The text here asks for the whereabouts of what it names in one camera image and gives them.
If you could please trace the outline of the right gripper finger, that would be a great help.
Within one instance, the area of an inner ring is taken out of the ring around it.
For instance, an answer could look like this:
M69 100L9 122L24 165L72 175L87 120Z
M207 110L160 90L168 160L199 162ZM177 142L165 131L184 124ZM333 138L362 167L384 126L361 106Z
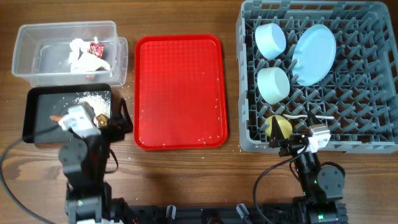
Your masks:
M314 126L320 124L320 120L312 113L311 110L307 111L307 120L309 126Z
M274 116L272 118L272 128L271 128L271 140L269 142L270 146L280 146L280 143L285 140L283 132L279 126L277 118Z

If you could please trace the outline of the yellow plastic cup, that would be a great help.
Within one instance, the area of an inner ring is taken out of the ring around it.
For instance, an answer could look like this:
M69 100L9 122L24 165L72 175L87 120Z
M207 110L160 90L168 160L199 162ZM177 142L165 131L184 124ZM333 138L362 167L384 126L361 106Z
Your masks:
M266 119L266 124L267 124L267 127L265 129L266 135L268 137L271 136L273 117L276 117L276 120L279 124L279 127L280 127L284 137L286 139L289 138L292 134L292 125L281 115L272 115Z

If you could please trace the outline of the brown mushroom piece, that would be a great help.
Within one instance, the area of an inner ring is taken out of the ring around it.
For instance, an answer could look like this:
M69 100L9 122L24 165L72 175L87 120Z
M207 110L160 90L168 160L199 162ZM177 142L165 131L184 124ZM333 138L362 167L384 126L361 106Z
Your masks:
M109 118L104 114L96 116L95 121L98 128L105 128L109 124Z

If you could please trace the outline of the white plastic spoon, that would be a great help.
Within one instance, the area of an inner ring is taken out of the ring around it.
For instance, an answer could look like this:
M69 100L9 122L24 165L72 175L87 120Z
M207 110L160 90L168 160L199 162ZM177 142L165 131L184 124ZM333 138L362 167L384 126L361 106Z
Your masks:
M299 118L307 118L308 115L301 114L301 115L289 115L289 114L282 114L287 119L299 119ZM323 116L323 115L314 115L317 119L335 119L334 116Z

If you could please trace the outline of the white rice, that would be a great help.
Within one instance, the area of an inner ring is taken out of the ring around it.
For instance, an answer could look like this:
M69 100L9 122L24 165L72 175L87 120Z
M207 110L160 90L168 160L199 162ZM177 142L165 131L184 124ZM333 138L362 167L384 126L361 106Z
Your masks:
M95 115L111 115L111 92L110 91L84 91L76 92L75 95L63 96L62 107L64 109L87 102L94 110Z

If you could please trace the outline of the light green bowl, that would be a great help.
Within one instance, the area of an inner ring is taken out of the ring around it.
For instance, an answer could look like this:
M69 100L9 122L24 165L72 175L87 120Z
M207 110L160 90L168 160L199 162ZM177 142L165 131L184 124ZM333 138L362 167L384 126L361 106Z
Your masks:
M289 78L279 67L261 69L257 74L257 87L262 98L270 105L282 101L290 92Z

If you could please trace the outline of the large light blue plate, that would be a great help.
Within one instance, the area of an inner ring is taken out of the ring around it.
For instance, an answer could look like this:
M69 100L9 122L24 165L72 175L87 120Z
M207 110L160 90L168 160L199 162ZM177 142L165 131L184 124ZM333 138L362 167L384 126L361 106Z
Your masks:
M310 86L322 80L330 71L336 57L336 40L329 28L318 24L307 29L299 38L292 60L297 83Z

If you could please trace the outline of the white napkin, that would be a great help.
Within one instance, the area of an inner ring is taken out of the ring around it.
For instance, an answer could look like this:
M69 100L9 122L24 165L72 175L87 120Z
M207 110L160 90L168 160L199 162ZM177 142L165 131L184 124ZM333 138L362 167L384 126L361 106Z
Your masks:
M96 37L93 42L99 43ZM110 64L103 59L103 56L98 58L95 55L88 53L90 43L91 42L85 42L83 39L74 39L69 43L71 52L69 54L68 63L70 64L70 70L72 73L95 72L98 69L111 69Z

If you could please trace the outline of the red snack wrapper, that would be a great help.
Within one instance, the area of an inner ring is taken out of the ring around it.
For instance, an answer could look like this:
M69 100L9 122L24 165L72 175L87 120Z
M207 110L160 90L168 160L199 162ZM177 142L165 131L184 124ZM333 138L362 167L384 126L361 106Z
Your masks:
M93 54L98 58L101 58L103 56L103 51L104 51L104 45L91 42L89 45L88 53Z

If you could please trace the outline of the small light blue plate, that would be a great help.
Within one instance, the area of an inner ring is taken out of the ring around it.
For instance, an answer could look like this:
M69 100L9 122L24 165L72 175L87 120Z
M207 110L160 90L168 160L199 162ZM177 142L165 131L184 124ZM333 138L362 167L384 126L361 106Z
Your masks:
M258 26L254 36L258 50L268 60L278 57L287 45L284 32L275 23Z

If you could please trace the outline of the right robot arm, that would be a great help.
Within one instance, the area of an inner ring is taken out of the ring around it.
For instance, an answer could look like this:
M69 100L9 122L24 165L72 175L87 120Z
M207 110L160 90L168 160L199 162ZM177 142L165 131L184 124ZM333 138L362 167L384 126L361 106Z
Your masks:
M337 201L343 198L345 172L333 162L321 163L318 150L329 143L331 133L312 112L307 114L309 133L296 139L284 136L276 118L271 122L269 146L295 164L303 196L293 199L295 223L339 223Z

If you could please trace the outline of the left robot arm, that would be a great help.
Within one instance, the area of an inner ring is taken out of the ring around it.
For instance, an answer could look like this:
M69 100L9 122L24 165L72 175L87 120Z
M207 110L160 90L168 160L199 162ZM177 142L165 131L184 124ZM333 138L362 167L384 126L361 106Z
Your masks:
M67 178L65 213L69 223L138 223L139 218L123 198L112 198L104 181L110 145L124 140L133 125L126 101L119 112L100 127L101 118L87 103L70 107L58 125L74 137L60 148L59 160Z

